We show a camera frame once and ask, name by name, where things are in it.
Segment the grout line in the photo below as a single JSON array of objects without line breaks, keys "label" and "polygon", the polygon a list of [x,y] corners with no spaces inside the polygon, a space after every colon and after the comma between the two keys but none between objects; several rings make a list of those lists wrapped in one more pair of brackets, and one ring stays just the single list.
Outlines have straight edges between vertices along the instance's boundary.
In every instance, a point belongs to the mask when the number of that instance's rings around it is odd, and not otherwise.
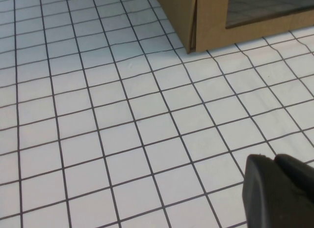
[{"label": "grout line", "polygon": [[67,2],[67,5],[68,5],[69,16],[70,16],[70,20],[71,20],[71,24],[72,24],[72,29],[73,29],[75,41],[76,41],[76,44],[77,44],[78,55],[79,55],[79,59],[80,59],[80,62],[81,62],[82,69],[83,69],[83,74],[84,74],[85,83],[86,83],[86,86],[87,86],[87,91],[88,91],[88,96],[89,96],[89,100],[90,100],[90,105],[92,107],[92,112],[93,112],[93,117],[94,117],[94,120],[95,120],[96,130],[97,130],[97,133],[98,133],[98,138],[99,138],[99,142],[100,142],[100,146],[101,146],[101,150],[102,150],[102,154],[103,154],[103,158],[104,158],[104,164],[105,164],[106,174],[107,174],[107,177],[108,177],[109,187],[110,187],[110,191],[111,191],[111,195],[112,195],[113,205],[114,205],[114,209],[115,209],[115,212],[116,212],[119,228],[121,228],[121,223],[119,222],[120,221],[120,217],[119,217],[119,213],[118,213],[118,207],[117,207],[114,191],[113,191],[113,188],[112,188],[112,181],[111,181],[111,177],[110,177],[110,173],[109,173],[107,160],[106,160],[106,157],[105,157],[104,145],[103,145],[103,141],[102,141],[102,138],[101,138],[101,135],[100,135],[100,131],[99,131],[99,126],[98,126],[98,122],[97,122],[97,117],[96,117],[96,113],[95,113],[95,109],[94,109],[94,105],[93,105],[91,92],[90,92],[90,89],[89,89],[89,86],[88,86],[88,80],[87,80],[87,76],[86,76],[86,72],[85,72],[85,68],[84,68],[84,63],[83,63],[82,56],[81,56],[80,49],[79,49],[78,39],[76,37],[76,31],[75,31],[75,28],[74,28],[72,14],[71,14],[70,7],[69,7],[69,1],[66,0],[66,2]]},{"label": "grout line", "polygon": [[18,154],[18,171],[19,171],[19,206],[20,206],[20,226],[24,227],[23,223],[23,191],[22,191],[22,172],[21,172],[21,151],[20,151],[20,115],[19,115],[19,88],[18,88],[18,67],[17,67],[17,50],[16,50],[16,12],[15,12],[15,0],[13,0],[14,8],[14,47],[15,47],[15,91],[16,91],[16,119],[17,119],[17,154]]},{"label": "grout line", "polygon": [[55,123],[56,123],[56,130],[57,130],[57,138],[58,138],[57,141],[58,141],[59,153],[60,153],[60,161],[61,161],[61,169],[62,169],[62,177],[63,177],[63,186],[64,186],[64,194],[65,194],[65,202],[66,202],[66,207],[67,207],[69,228],[72,228],[70,205],[69,205],[69,196],[68,196],[68,188],[67,188],[67,181],[66,181],[65,169],[64,169],[63,152],[62,152],[62,146],[61,146],[61,140],[60,140],[59,121],[58,121],[58,117],[57,117],[57,108],[56,108],[55,97],[54,97],[54,88],[53,88],[52,73],[51,73],[50,59],[49,59],[49,53],[48,53],[48,45],[47,45],[47,37],[46,37],[46,30],[45,30],[45,22],[44,22],[44,17],[43,17],[43,7],[42,7],[42,4],[41,4],[42,0],[39,0],[39,1],[40,1],[40,10],[41,10],[41,14],[42,14],[42,23],[43,23],[43,30],[44,30],[44,39],[45,39],[45,46],[46,46],[48,70],[49,70],[49,76],[50,76],[50,85],[51,85],[51,90],[52,90],[52,101],[53,101],[53,109],[54,109]]}]

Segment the brown cardboard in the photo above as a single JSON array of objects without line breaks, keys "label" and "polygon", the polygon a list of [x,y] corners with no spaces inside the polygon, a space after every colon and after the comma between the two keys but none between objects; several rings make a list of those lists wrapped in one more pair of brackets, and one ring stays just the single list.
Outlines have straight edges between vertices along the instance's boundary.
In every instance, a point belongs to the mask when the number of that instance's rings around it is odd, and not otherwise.
[{"label": "brown cardboard", "polygon": [[158,1],[188,53],[314,25],[313,9],[226,28],[229,0]]}]

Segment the black grid line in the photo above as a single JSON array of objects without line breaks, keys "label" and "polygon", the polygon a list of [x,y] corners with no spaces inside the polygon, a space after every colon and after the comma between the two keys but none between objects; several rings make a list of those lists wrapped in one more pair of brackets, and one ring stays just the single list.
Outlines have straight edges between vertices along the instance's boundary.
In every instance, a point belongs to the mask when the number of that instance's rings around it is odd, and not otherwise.
[{"label": "black grid line", "polygon": [[[108,37],[107,37],[107,35],[106,35],[106,33],[105,33],[105,28],[104,28],[103,22],[102,22],[102,20],[101,20],[101,17],[100,17],[98,8],[97,8],[97,6],[96,6],[95,0],[93,0],[93,2],[94,2],[94,5],[95,5],[95,9],[96,9],[96,11],[97,11],[98,18],[99,18],[99,21],[100,21],[100,23],[101,23],[102,29],[103,29],[103,31],[104,31],[104,34],[105,34],[107,43],[109,44],[109,40],[108,40]],[[129,16],[128,16],[127,11],[126,11],[124,5],[122,4],[122,1],[121,1],[121,0],[120,0],[120,3],[121,3],[121,5],[123,6],[123,9],[124,9],[124,11],[125,11],[125,13],[126,13],[126,16],[127,16],[128,20],[129,20],[131,26],[132,26],[132,23],[131,23],[131,21],[130,21],[130,18],[129,18]],[[113,59],[113,61],[115,62],[115,57],[114,57],[114,55],[113,55],[113,51],[112,51],[111,45],[109,45],[109,50],[110,50],[112,59]],[[135,116],[134,116],[134,113],[133,113],[133,111],[132,111],[131,104],[130,104],[130,101],[129,101],[129,99],[128,99],[128,95],[127,95],[127,92],[126,92],[126,89],[125,89],[124,83],[123,83],[123,81],[122,81],[122,78],[121,78],[121,75],[120,75],[120,72],[119,72],[119,69],[118,69],[118,66],[117,66],[116,62],[115,62],[115,68],[116,68],[116,70],[117,70],[117,73],[118,73],[118,76],[119,76],[119,80],[120,80],[120,83],[121,83],[121,86],[122,86],[122,89],[123,89],[125,98],[126,98],[126,100],[127,100],[128,107],[129,107],[130,113],[131,113],[131,115],[132,115],[132,119],[133,119],[134,125],[135,125],[135,127],[136,127],[136,131],[137,131],[138,136],[139,136],[140,143],[141,143],[141,145],[142,145],[142,147],[143,147],[143,152],[144,152],[144,154],[145,154],[145,158],[146,158],[146,161],[147,161],[149,170],[150,170],[151,174],[153,174],[153,169],[152,169],[150,160],[149,160],[149,158],[148,158],[148,154],[147,154],[146,148],[145,148],[145,146],[144,146],[143,139],[142,139],[142,137],[141,137],[141,135],[140,135],[140,132],[139,132],[139,129],[138,129],[138,125],[137,125],[137,123],[136,123],[136,121],[135,121]],[[162,199],[162,197],[161,197],[161,193],[160,193],[160,190],[159,190],[159,187],[158,187],[158,184],[157,184],[157,181],[156,181],[156,178],[155,178],[154,175],[152,176],[152,179],[153,179],[153,181],[154,181],[154,185],[155,185],[156,191],[157,191],[157,193],[158,193],[158,197],[159,197],[159,200],[160,200],[160,204],[161,204],[162,207],[164,207],[163,199]],[[170,220],[169,220],[169,217],[168,217],[168,214],[167,214],[165,208],[163,209],[163,212],[164,212],[164,214],[165,214],[167,223],[168,223],[169,227],[171,228]]]},{"label": "black grid line", "polygon": [[61,167],[62,167],[62,177],[63,177],[63,185],[64,185],[64,194],[65,194],[65,200],[66,200],[66,206],[67,206],[67,213],[68,213],[68,222],[69,222],[69,228],[72,228],[72,222],[71,222],[71,214],[70,214],[70,205],[68,201],[68,189],[67,189],[67,182],[65,178],[65,169],[64,169],[64,161],[63,161],[63,153],[62,153],[62,146],[60,141],[60,129],[59,129],[59,121],[57,118],[57,108],[54,98],[54,88],[52,83],[52,76],[51,76],[51,67],[50,67],[50,60],[49,60],[49,53],[48,53],[48,46],[47,46],[47,37],[46,37],[46,31],[45,31],[45,23],[44,23],[44,17],[43,17],[43,7],[40,6],[41,14],[42,14],[42,23],[44,28],[44,38],[45,38],[45,46],[46,46],[46,55],[47,55],[47,62],[48,62],[48,69],[49,69],[49,76],[50,76],[50,84],[51,84],[51,90],[52,90],[52,101],[53,101],[53,110],[55,115],[55,123],[56,123],[56,129],[57,129],[57,138],[58,138],[58,146],[59,146],[59,153],[60,153],[60,160],[61,160]]},{"label": "black grid line", "polygon": [[[127,14],[127,11],[126,11],[126,9],[125,9],[125,7],[124,7],[124,5],[123,5],[122,0],[120,0],[120,1],[121,1],[121,4],[122,4],[122,6],[123,6],[123,8],[124,8],[124,10],[125,10],[125,12],[126,12],[126,14]],[[157,14],[156,14],[156,12],[155,12],[155,10],[154,10],[153,8],[152,8],[152,10],[153,10],[153,12],[154,12],[154,14],[155,14],[157,20],[159,21],[159,24],[160,24],[160,26],[162,27],[164,33],[166,34],[166,32],[165,32],[165,30],[164,30],[164,28],[163,28],[163,26],[162,26],[162,24],[161,24],[161,22],[160,22],[160,20],[159,20],[159,18],[158,18],[158,16],[157,16]],[[150,67],[150,70],[151,70],[151,72],[152,72],[153,78],[154,78],[154,80],[155,80],[155,83],[156,83],[156,85],[157,85],[159,91],[160,91],[160,94],[161,94],[161,96],[162,96],[162,98],[163,98],[163,101],[164,101],[164,103],[165,103],[165,105],[166,105],[168,111],[170,111],[170,108],[169,108],[169,106],[168,106],[168,104],[167,104],[167,102],[166,102],[166,100],[165,100],[165,97],[164,97],[162,91],[161,91],[161,88],[160,88],[159,83],[158,83],[158,81],[157,81],[157,79],[156,79],[156,76],[155,76],[155,74],[154,74],[154,72],[153,72],[153,69],[152,69],[152,67],[151,67],[151,65],[150,65],[150,63],[149,63],[149,60],[148,60],[148,58],[147,58],[147,55],[145,54],[144,49],[143,49],[141,43],[138,41],[138,36],[137,36],[137,34],[136,34],[136,32],[135,32],[134,27],[132,26],[132,23],[131,23],[131,20],[130,20],[128,14],[127,14],[127,17],[128,17],[128,20],[129,20],[129,22],[130,22],[130,24],[131,24],[131,27],[132,27],[132,30],[133,30],[134,35],[135,35],[135,37],[136,37],[136,40],[137,40],[137,42],[138,42],[138,45],[140,46],[140,48],[141,48],[141,50],[142,50],[142,52],[143,52],[143,54],[144,54],[144,56],[145,56],[145,59],[146,59],[148,65],[149,65],[149,67]],[[173,117],[172,114],[169,114],[169,115],[170,115],[170,117],[171,117],[171,119],[172,119],[172,122],[173,122],[173,124],[174,124],[174,126],[175,126],[175,128],[176,128],[176,130],[177,130],[177,133],[178,133],[178,135],[179,135],[179,137],[180,137],[180,139],[181,139],[181,142],[182,142],[182,144],[183,144],[183,146],[184,146],[184,149],[185,149],[185,151],[186,151],[186,153],[187,153],[187,156],[189,157],[189,160],[190,160],[191,165],[192,165],[192,167],[193,167],[193,170],[194,170],[194,172],[195,172],[195,174],[196,174],[196,176],[197,176],[197,179],[198,179],[198,181],[199,181],[199,183],[200,183],[200,185],[201,185],[201,187],[202,187],[202,190],[203,190],[204,192],[206,192],[205,187],[204,187],[204,185],[203,185],[203,183],[202,183],[202,181],[201,181],[201,178],[200,178],[200,176],[199,176],[199,174],[198,174],[198,172],[197,172],[197,170],[196,170],[196,167],[195,167],[195,165],[194,165],[194,163],[193,163],[193,160],[192,160],[192,158],[191,158],[191,155],[190,155],[189,152],[188,152],[188,149],[187,149],[187,147],[186,147],[186,145],[185,145],[185,143],[184,143],[184,140],[183,140],[183,138],[182,138],[182,136],[181,136],[181,134],[180,134],[179,128],[178,128],[178,126],[177,126],[177,124],[176,124],[176,122],[175,122],[175,120],[174,120],[174,117]],[[219,227],[221,227],[221,224],[220,224],[220,222],[219,222],[218,216],[217,216],[217,214],[216,214],[216,212],[215,212],[215,210],[214,210],[214,208],[213,208],[213,205],[212,205],[211,202],[210,202],[209,197],[206,196],[206,198],[207,198],[207,201],[209,202],[210,208],[212,209],[212,212],[213,212],[213,214],[214,214],[214,216],[215,216],[215,219],[216,219],[216,221],[217,221],[217,224],[219,225]],[[167,219],[167,221],[168,221],[169,218],[168,218],[168,216],[167,216],[166,209],[164,209],[164,213],[165,213],[166,219]]]},{"label": "black grid line", "polygon": [[[15,9],[15,0],[13,0],[13,8]],[[14,47],[16,49],[16,14],[14,11]],[[18,170],[19,170],[19,197],[20,197],[20,226],[23,228],[23,193],[22,193],[22,176],[21,176],[21,151],[20,151],[20,117],[19,117],[19,89],[18,89],[18,67],[17,67],[17,51],[15,56],[15,83],[16,83],[16,121],[17,121],[17,153],[18,153]]]},{"label": "black grid line", "polygon": [[[78,43],[78,39],[76,37],[76,32],[75,32],[75,28],[74,28],[74,24],[73,24],[73,20],[72,20],[72,15],[71,15],[71,11],[70,11],[69,1],[66,0],[66,2],[67,2],[67,6],[68,6],[69,16],[70,16],[71,23],[72,23],[72,29],[73,29],[75,41],[76,41],[76,44],[77,44],[77,49],[78,49],[78,52],[79,52],[79,43]],[[102,138],[101,138],[101,135],[100,135],[99,126],[98,126],[98,122],[97,122],[97,118],[96,118],[96,113],[95,113],[95,109],[94,109],[94,105],[93,105],[93,100],[92,100],[92,96],[91,96],[91,93],[90,93],[90,89],[88,87],[87,76],[86,76],[86,72],[85,72],[85,69],[84,69],[84,63],[83,63],[82,56],[81,56],[80,52],[79,52],[79,59],[80,59],[81,66],[82,66],[82,69],[83,69],[83,74],[84,74],[85,83],[86,83],[86,86],[87,86],[87,91],[88,91],[88,96],[89,96],[89,100],[90,100],[90,105],[92,107],[93,117],[94,117],[94,120],[95,120],[95,125],[96,125],[96,129],[97,129],[97,133],[98,133],[98,138],[99,138],[99,142],[100,142],[100,146],[101,146],[101,150],[102,150],[102,154],[103,154],[103,158],[104,158],[104,163],[105,163],[105,167],[106,167],[106,173],[107,173],[107,177],[108,177],[108,182],[109,182],[109,187],[110,187],[110,191],[111,191],[112,201],[113,201],[115,213],[116,213],[116,216],[117,216],[117,221],[119,221],[120,217],[119,217],[119,212],[118,212],[118,207],[117,207],[114,191],[113,191],[113,188],[112,188],[112,182],[111,182],[111,177],[110,177],[110,173],[109,173],[109,168],[108,168],[107,160],[106,160],[106,157],[105,157],[104,145],[103,145],[103,141],[102,141]]]}]

